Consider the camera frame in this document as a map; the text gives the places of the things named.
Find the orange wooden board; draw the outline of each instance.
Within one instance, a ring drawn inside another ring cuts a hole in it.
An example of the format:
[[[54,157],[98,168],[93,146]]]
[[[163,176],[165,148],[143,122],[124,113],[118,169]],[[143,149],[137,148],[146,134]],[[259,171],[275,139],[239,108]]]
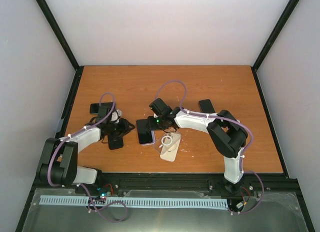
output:
[[[172,79],[182,80],[187,86],[185,108],[200,111],[198,101],[210,99],[217,112],[228,110],[252,130],[254,142],[245,154],[244,170],[283,172],[249,66],[86,66],[66,134],[79,130],[90,120],[90,104],[98,103],[105,92],[116,96],[117,109],[133,124],[153,115],[149,104],[159,87]],[[160,98],[174,108],[183,93],[181,85],[172,83],[161,91]],[[78,165],[104,172],[224,172],[223,157],[208,134],[191,129],[178,131],[182,141],[174,162],[162,160],[152,146],[141,146],[135,129],[123,138],[121,149],[111,151],[101,142],[90,145],[78,155]],[[157,131],[157,138],[163,133]]]

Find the white ring holder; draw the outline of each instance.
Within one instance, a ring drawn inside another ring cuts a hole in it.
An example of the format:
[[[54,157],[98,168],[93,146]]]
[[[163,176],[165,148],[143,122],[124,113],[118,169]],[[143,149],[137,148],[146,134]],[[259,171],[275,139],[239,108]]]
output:
[[[156,140],[152,146],[160,155],[163,155],[166,152],[175,150],[177,148],[176,142],[180,139],[181,134],[179,132],[169,131]]]

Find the smartphone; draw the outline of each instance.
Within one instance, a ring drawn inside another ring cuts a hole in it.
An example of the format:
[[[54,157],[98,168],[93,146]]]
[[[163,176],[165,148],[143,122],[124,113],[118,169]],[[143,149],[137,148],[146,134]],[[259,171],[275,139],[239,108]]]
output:
[[[108,146],[110,150],[120,149],[124,146],[124,139],[122,137],[116,138],[117,136],[115,135],[108,135]]]
[[[199,101],[199,107],[202,113],[215,113],[214,106],[212,106],[210,99]]]
[[[155,132],[150,130],[148,119],[137,120],[136,130],[138,131],[139,144],[146,146],[155,143]]]
[[[112,107],[113,102],[103,102],[101,106]],[[90,114],[98,114],[99,111],[99,103],[93,103],[90,105]]]

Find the black cable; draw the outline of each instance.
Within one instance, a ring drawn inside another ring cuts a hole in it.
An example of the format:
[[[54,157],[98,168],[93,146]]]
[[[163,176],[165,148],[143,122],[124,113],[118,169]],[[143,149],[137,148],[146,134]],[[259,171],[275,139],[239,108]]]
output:
[[[108,143],[109,143],[109,141],[104,142],[104,140],[105,140],[105,137],[104,137],[104,138],[102,139],[102,141],[101,141],[102,144],[108,144]]]

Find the purple cable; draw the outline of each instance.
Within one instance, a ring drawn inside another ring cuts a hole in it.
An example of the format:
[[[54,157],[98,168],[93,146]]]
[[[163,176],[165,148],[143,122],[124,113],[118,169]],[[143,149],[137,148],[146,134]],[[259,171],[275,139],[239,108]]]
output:
[[[183,104],[183,102],[184,102],[184,100],[185,100],[185,97],[186,97],[186,94],[187,94],[187,87],[186,87],[186,85],[185,85],[182,81],[180,81],[180,80],[170,80],[170,81],[167,81],[165,84],[163,84],[163,85],[159,88],[158,92],[156,93],[155,99],[158,98],[158,96],[159,96],[159,94],[160,94],[160,91],[161,91],[167,84],[169,84],[169,83],[171,83],[171,82],[178,82],[178,83],[180,83],[180,84],[184,87],[184,96],[182,97],[182,100],[180,101],[180,105],[179,105],[180,110],[183,111],[185,114],[189,114],[189,115],[191,115],[191,116],[200,116],[200,117],[206,118],[206,117],[207,117],[207,114],[205,114],[205,113],[200,113],[200,112],[198,112],[198,113],[189,112],[189,113],[188,113],[186,110],[184,110],[184,109],[182,108],[182,104]],[[244,149],[242,150],[242,152],[241,152],[241,154],[240,154],[240,156],[243,156],[244,153],[245,153],[245,151],[248,149],[248,147],[249,147],[249,146],[253,143],[253,141],[254,141],[254,135],[253,135],[252,131],[251,131],[247,126],[245,126],[244,124],[242,124],[242,123],[240,123],[240,122],[238,122],[238,121],[229,119],[229,118],[225,118],[225,117],[221,117],[221,116],[212,116],[212,115],[210,115],[209,118],[229,121],[229,122],[231,122],[231,123],[233,123],[233,124],[236,124],[236,125],[238,125],[238,126],[241,126],[242,128],[244,128],[244,129],[248,132],[248,134],[250,135],[250,141],[249,141],[249,143],[244,147]],[[239,164],[240,164],[240,170],[243,171],[243,158],[242,158],[242,157],[240,157]]]
[[[103,99],[103,97],[104,97],[105,95],[110,95],[110,96],[112,97],[113,104],[112,104],[111,110],[110,110],[109,113],[108,113],[105,117],[103,117],[100,121],[98,121],[97,123],[93,124],[92,126],[88,126],[87,129],[90,129],[90,128],[92,128],[92,127],[94,127],[94,126],[97,126],[98,124],[102,123],[106,118],[108,118],[108,116],[110,116],[110,114],[111,114],[112,111],[114,110],[115,104],[116,104],[116,99],[115,99],[114,95],[113,95],[112,93],[110,93],[110,92],[106,92],[106,93],[104,93],[104,94],[100,97],[99,105],[101,105],[101,101],[102,101],[102,99]],[[83,132],[83,131],[85,131],[85,130],[86,130],[85,128],[82,128],[82,129],[78,130],[77,132],[74,132],[73,134],[71,134],[70,137],[67,136],[66,138],[64,138],[64,139],[59,143],[59,145],[58,145],[57,148],[55,149],[55,151],[54,151],[54,153],[53,153],[53,155],[52,155],[52,157],[51,157],[51,160],[50,160],[50,162],[49,162],[49,166],[48,166],[47,180],[48,180],[49,185],[51,185],[51,186],[59,186],[59,185],[56,185],[56,184],[52,183],[52,180],[51,180],[51,170],[52,170],[52,166],[53,166],[53,164],[54,164],[55,158],[56,158],[56,156],[57,156],[60,148],[62,147],[62,145],[63,145],[68,139],[76,136],[77,134],[79,134],[79,133],[81,133],[81,132]]]
[[[262,200],[263,200],[263,198],[264,198],[264,195],[265,195],[264,184],[262,183],[262,180],[261,180],[261,178],[259,177],[259,175],[258,175],[256,172],[254,172],[254,171],[246,171],[245,173],[252,173],[252,174],[254,174],[254,175],[258,178],[258,180],[259,180],[259,182],[260,182],[260,185],[261,185],[262,193],[261,193],[260,200],[258,201],[258,203],[257,203],[252,209],[250,209],[250,210],[248,210],[248,211],[246,211],[246,212],[235,213],[235,214],[237,214],[237,215],[245,215],[245,214],[248,214],[248,213],[252,212],[253,210],[255,210],[255,209],[261,204],[261,202],[262,202]]]
[[[111,223],[118,223],[118,222],[124,221],[127,218],[128,208],[126,207],[125,203],[123,203],[122,201],[113,201],[113,202],[103,206],[102,208],[98,209],[96,207],[95,202],[92,199],[91,194],[90,194],[89,190],[87,189],[87,187],[84,184],[80,184],[80,185],[82,186],[82,188],[85,190],[86,194],[88,195],[89,200],[90,200],[90,204],[93,206],[94,211],[96,211],[101,218],[103,218],[104,220],[111,222]],[[101,211],[105,210],[106,208],[108,208],[109,206],[111,206],[113,204],[121,204],[121,205],[123,205],[123,207],[125,209],[125,215],[121,219],[116,220],[116,221],[110,220],[110,219],[104,217],[103,214],[101,214]]]

